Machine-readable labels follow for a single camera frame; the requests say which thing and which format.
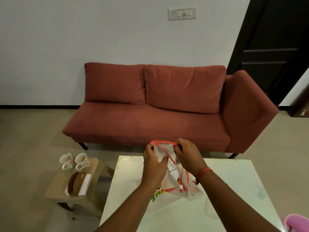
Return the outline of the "person's right hand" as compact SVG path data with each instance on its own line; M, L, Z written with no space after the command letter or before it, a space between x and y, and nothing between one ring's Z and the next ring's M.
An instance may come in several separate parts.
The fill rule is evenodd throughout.
M206 162L201 156L197 146L190 142L190 150L187 153L175 153L185 170L191 173L194 177L199 171L207 167Z

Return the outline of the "red thread wristband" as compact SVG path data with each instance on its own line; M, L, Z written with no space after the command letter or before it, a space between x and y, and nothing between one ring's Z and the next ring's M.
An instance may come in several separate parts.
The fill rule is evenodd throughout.
M204 167L202 168L197 176L195 177L195 180L192 180L195 185L198 185L200 183L200 178L206 173L206 172L213 172L213 170L210 167Z

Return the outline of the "brown wooden furniture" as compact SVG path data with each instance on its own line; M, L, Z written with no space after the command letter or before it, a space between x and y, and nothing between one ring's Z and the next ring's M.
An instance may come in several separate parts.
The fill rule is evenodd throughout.
M309 117L309 83L292 104L287 112L290 117Z

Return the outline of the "red fabric sofa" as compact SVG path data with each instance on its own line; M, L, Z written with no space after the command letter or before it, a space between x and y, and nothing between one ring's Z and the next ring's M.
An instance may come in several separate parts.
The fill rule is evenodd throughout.
M145 146L153 140L187 139L201 150L245 153L279 110L254 82L239 70L227 75L218 113L164 109L146 103L85 101L63 129L79 143Z

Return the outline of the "white floral mug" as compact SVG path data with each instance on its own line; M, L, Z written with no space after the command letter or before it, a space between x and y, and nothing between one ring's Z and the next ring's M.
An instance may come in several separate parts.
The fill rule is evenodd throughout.
M88 168L91 166L92 162L90 158L87 156L86 153L80 153L76 158L75 158L75 169L80 171L84 168Z
M60 158L60 163L62 164L62 170L75 168L76 166L75 156L73 156L71 153L64 154Z

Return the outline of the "person's left forearm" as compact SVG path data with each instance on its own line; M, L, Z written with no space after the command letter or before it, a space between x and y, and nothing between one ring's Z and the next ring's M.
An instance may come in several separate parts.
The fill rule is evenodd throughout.
M141 183L94 232L136 232L159 183Z

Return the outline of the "brown round plates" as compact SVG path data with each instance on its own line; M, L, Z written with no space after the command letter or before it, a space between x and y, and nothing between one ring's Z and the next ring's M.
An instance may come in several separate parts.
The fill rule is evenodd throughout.
M86 172L74 172L72 174L67 185L67 193L69 196L79 195L86 175Z

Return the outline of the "wide red back cushion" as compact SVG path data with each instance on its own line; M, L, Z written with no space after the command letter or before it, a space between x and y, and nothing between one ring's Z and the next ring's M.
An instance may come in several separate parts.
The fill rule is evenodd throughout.
M225 66L147 65L146 101L158 108L218 113L225 77Z

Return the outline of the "person's left hand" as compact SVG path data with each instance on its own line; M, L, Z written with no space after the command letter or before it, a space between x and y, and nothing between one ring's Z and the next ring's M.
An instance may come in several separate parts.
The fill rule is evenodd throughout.
M152 147L152 144L148 144L143 154L144 167L141 185L155 192L164 179L168 166L159 164L158 158L153 153Z

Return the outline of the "white wall switch plate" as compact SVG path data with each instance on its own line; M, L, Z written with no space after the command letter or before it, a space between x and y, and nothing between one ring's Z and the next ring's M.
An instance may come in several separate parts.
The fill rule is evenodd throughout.
M188 20L196 19L197 7L192 8L170 8L168 11L168 20Z

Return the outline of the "clear plastic bag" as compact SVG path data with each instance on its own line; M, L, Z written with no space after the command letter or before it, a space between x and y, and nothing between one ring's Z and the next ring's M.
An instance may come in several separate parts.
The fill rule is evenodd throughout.
M153 153L157 156L159 160L163 158L164 155L169 156L169 163L173 163L174 165L177 166L178 174L170 174L176 181L180 179L180 186L179 188L181 189L180 191L182 192L182 188L185 185L188 185L189 183L189 172L183 168L181 165L180 161L177 159L175 153L174 153L174 145L175 143L169 142L169 141L162 141L162 140L153 140L151 142L153 145Z

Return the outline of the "dark wooden door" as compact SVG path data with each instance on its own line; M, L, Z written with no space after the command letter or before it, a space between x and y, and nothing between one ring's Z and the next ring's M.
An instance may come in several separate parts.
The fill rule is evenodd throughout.
M250 0L227 73L245 70L279 106L309 68L309 0Z

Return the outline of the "person's right forearm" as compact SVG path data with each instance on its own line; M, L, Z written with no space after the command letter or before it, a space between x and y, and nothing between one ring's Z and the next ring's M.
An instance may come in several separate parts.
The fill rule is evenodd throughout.
M227 232L280 232L214 172L206 172L200 184Z

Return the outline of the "beige low stool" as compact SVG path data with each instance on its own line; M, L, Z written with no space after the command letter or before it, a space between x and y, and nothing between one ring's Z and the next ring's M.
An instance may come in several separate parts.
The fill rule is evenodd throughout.
M80 171L75 168L60 170L49 185L45 197L57 204L69 214L94 216L100 218L106 203L114 170L97 158L90 158L90 167ZM86 195L67 196L64 191L74 172L91 174Z

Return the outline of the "small red back cushion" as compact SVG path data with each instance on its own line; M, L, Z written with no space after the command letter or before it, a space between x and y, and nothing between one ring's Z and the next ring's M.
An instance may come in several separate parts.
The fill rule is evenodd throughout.
M85 63L85 101L144 105L145 67L143 64Z

